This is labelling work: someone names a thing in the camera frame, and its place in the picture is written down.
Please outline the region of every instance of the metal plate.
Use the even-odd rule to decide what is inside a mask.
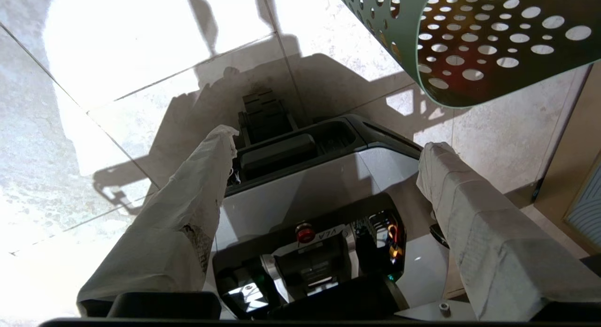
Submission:
[[[435,102],[468,107],[601,58],[601,0],[342,0]]]

